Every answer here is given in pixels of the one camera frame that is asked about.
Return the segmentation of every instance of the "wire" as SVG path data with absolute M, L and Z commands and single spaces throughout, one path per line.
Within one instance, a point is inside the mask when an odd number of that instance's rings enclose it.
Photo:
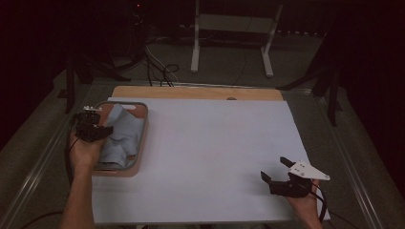
M 71 122 L 69 123 L 69 129 L 68 133 L 66 135 L 66 146 L 65 146 L 65 151 L 64 151 L 64 157 L 65 157 L 65 170 L 66 174 L 68 175 L 68 180 L 69 180 L 69 185 L 72 185 L 72 182 L 74 180 L 73 172 L 72 172 L 72 164 L 71 164 L 71 157 L 70 157 L 70 152 L 72 150 L 71 144 L 71 133 L 72 133 L 72 128 L 75 125 L 75 121 L 77 119 L 77 114 L 73 115 L 71 118 Z
M 233 87 L 235 87 L 235 85 L 236 85 L 236 83 L 242 78 L 242 76 L 244 76 L 244 71 L 245 71 L 245 68 L 246 68 L 246 65 L 247 65 L 247 62 L 246 62 L 246 54 L 245 54 L 245 49 L 243 49 L 243 51 L 244 51 L 244 61 L 245 61 L 245 63 L 244 63 L 244 67 L 242 68 L 242 70 L 241 70 L 241 74 L 239 75 L 239 77 L 238 78 L 236 78 L 235 79 L 235 82 L 233 82 L 233 84 L 232 84 L 232 88 Z
M 35 222 L 37 222 L 37 221 L 39 221 L 40 219 L 43 219 L 43 218 L 45 218 L 45 217 L 50 217 L 50 216 L 59 215 L 59 214 L 62 215 L 63 212 L 50 212 L 50 213 L 47 213 L 47 214 L 45 214 L 45 215 L 39 216 L 39 217 L 37 217 L 37 218 L 35 218 L 35 219 L 29 221 L 28 223 L 26 223 L 24 226 L 21 227 L 21 229 L 28 228 L 28 227 L 31 226 L 33 223 L 35 223 Z
M 165 81 L 169 87 L 174 87 L 171 79 L 167 75 L 168 73 L 170 73 L 176 79 L 178 85 L 180 86 L 180 82 L 179 82 L 178 78 L 173 74 L 173 73 L 175 73 L 175 72 L 177 72 L 179 70 L 179 66 L 175 65 L 175 64 L 163 65 L 152 54 L 152 52 L 149 50 L 148 46 L 145 46 L 145 50 L 147 50 L 147 52 L 145 53 L 144 57 L 146 58 L 146 61 L 147 61 L 148 79 L 149 79 L 149 83 L 151 84 L 151 86 L 152 86 L 152 82 L 150 80 L 150 71 L 152 70 L 151 66 L 156 68 L 157 70 L 159 70 L 163 74 L 163 79 L 158 79 L 154 74 L 154 77 L 160 82 L 161 86 L 162 86 L 162 82 Z
M 161 66 L 164 67 L 164 69 L 166 69 L 166 66 L 164 66 L 164 65 L 151 53 L 151 51 L 149 50 L 149 47 L 148 47 L 148 46 L 145 46 L 145 48 L 146 48 L 146 50 L 149 52 L 149 54 L 152 56 L 152 58 L 154 58 L 156 61 L 158 61 L 158 63 L 160 63 Z M 176 81 L 179 83 L 178 78 L 173 74 L 173 72 L 171 72 L 171 71 L 169 70 L 169 73 L 172 74 L 173 77 L 176 79 Z
M 71 148 L 69 148 L 69 153 L 71 152 L 71 150 L 73 149 L 74 145 L 78 142 L 78 138 L 75 140 L 75 142 L 72 144 Z
M 325 216 L 326 211 L 327 211 L 327 208 L 328 208 L 327 198 L 326 198 L 324 189 L 322 189 L 322 188 L 321 188 L 320 186 L 318 186 L 318 185 L 315 185 L 314 183 L 312 183 L 312 185 L 315 186 L 319 191 L 321 191 L 321 194 L 322 194 L 322 197 L 323 197 L 323 198 L 321 198 L 321 197 L 319 197 L 317 194 L 315 194 L 315 193 L 313 193 L 312 191 L 310 191 L 310 193 L 311 193 L 312 195 L 316 196 L 319 200 L 322 201 L 322 210 L 321 210 L 321 214 L 320 214 L 320 216 L 319 216 L 319 219 L 322 221 L 322 220 L 324 219 L 324 216 Z M 354 227 L 354 228 L 356 228 L 356 229 L 359 229 L 357 226 L 355 226 L 354 224 L 352 224 L 350 221 L 348 221 L 347 219 L 344 219 L 343 217 L 337 215 L 337 214 L 334 213 L 333 211 L 329 210 L 329 212 L 330 212 L 332 215 L 334 215 L 334 216 L 336 216 L 336 217 L 338 217 L 338 218 L 344 220 L 344 221 L 345 221 L 346 223 L 348 223 L 350 226 L 352 226 L 352 227 Z
M 338 217 L 338 218 L 344 220 L 344 221 L 345 221 L 347 224 L 349 224 L 350 226 L 352 226 L 352 227 L 354 227 L 354 228 L 356 228 L 356 229 L 359 229 L 359 228 L 358 228 L 357 226 L 355 226 L 353 223 L 351 223 L 351 222 L 348 221 L 347 219 L 344 219 L 343 217 L 337 215 L 337 214 L 334 213 L 333 211 L 329 210 L 329 212 L 330 212 L 332 215 L 334 215 L 334 216 L 336 216 L 336 217 Z
M 322 198 L 321 198 L 317 194 L 310 191 L 311 194 L 313 194 L 319 200 L 322 201 L 322 210 L 321 210 L 321 214 L 319 215 L 319 219 L 322 221 L 325 217 L 325 214 L 327 213 L 327 208 L 328 208 L 327 196 L 325 195 L 324 189 L 322 189 L 319 185 L 315 185 L 314 183 L 312 183 L 312 186 L 315 186 L 319 191 L 321 191 L 321 194 L 322 194 Z

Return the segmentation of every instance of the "towel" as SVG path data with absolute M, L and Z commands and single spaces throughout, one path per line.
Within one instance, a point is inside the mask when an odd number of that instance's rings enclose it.
M 119 104 L 114 105 L 106 123 L 106 126 L 114 126 L 114 132 L 107 137 L 98 162 L 126 167 L 127 157 L 139 150 L 143 124 L 143 118 L 134 117 Z

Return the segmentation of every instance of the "finger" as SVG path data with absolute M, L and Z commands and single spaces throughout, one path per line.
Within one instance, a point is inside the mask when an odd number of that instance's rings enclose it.
M 318 189 L 319 183 L 321 181 L 319 179 L 313 179 L 312 180 L 312 192 L 316 193 L 316 189 Z

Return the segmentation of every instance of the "white paper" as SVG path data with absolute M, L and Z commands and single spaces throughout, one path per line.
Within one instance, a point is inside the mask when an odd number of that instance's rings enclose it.
M 260 173 L 287 181 L 280 156 L 309 161 L 287 102 L 110 100 L 145 103 L 149 126 L 134 177 L 93 177 L 96 223 L 295 218 L 284 198 L 269 193 Z

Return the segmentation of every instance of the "cloth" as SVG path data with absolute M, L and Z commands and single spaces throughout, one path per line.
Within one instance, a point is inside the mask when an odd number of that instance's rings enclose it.
M 114 105 L 106 124 L 114 126 L 114 131 L 107 137 L 98 162 L 126 167 L 127 157 L 134 156 L 139 150 L 143 125 L 143 118 L 134 117 L 119 104 Z

